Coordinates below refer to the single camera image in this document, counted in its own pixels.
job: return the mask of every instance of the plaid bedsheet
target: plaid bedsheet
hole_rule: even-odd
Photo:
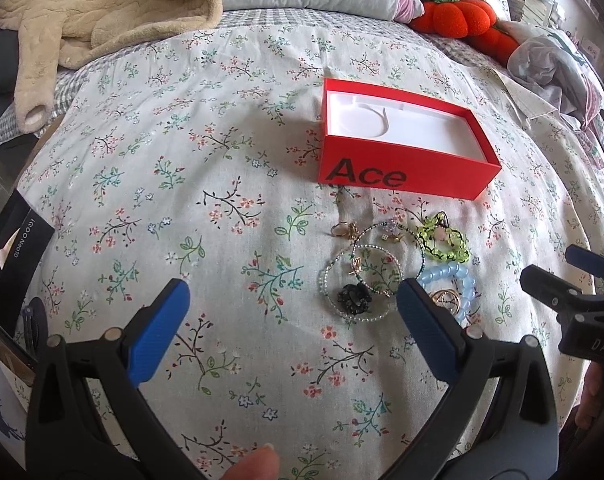
[[[222,20],[217,28],[247,27],[255,25],[264,27],[271,25],[305,25],[329,29],[338,28],[348,30],[352,34],[373,34],[375,36],[383,36],[390,40],[410,41],[411,43],[420,46],[434,48],[434,50],[436,49],[436,52],[441,52],[450,59],[463,65],[475,67],[487,66],[508,75],[508,72],[495,62],[495,60],[484,54],[480,54],[463,41],[432,35],[422,36],[405,25],[402,25],[402,23],[384,22],[372,18],[352,16],[351,14],[341,14],[339,12],[325,12],[312,9],[231,10],[222,15]],[[36,132],[35,136],[40,137],[56,117],[66,113],[71,106],[73,99],[76,97],[77,92],[82,88],[82,85],[85,83],[91,72],[98,72],[109,66],[116,59],[132,52],[146,49],[151,44],[152,43],[141,43],[123,48],[114,54],[100,57],[77,71],[61,68],[58,71],[53,112],[51,113],[48,123]],[[11,104],[2,117],[0,117],[0,145],[19,135],[21,135],[21,133],[18,129],[15,117],[15,108],[13,107],[13,104]]]

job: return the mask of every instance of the blue rubber tip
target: blue rubber tip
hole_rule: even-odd
[[[596,278],[604,277],[604,257],[576,245],[566,248],[566,261],[573,267],[582,269]]]
[[[435,378],[453,384],[458,376],[454,346],[406,281],[397,290],[397,310]]]
[[[189,286],[180,281],[157,309],[135,344],[131,346],[127,372],[135,388],[153,377],[166,349],[169,348],[189,311],[189,304],[191,304]]]

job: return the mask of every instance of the metal screw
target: metal screw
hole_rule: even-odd
[[[114,326],[112,328],[108,328],[104,333],[104,338],[106,341],[117,341],[122,336],[122,329]]]
[[[537,341],[537,338],[532,335],[527,335],[524,338],[524,342],[531,348],[536,348],[536,346],[539,345],[539,341]]]
[[[62,337],[59,336],[58,334],[53,334],[52,336],[48,337],[48,339],[47,339],[47,346],[50,346],[51,348],[55,348],[61,342],[62,342]]]
[[[466,335],[471,339],[481,339],[484,332],[479,325],[470,325],[466,328]]]

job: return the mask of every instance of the open red box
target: open red box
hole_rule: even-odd
[[[318,182],[476,199],[501,165],[467,108],[325,79]]]

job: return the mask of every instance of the orange pumpkin plush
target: orange pumpkin plush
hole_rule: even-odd
[[[422,3],[424,14],[410,23],[418,32],[467,38],[470,46],[503,66],[519,46],[509,35],[493,27],[497,16],[484,0],[423,0]]]

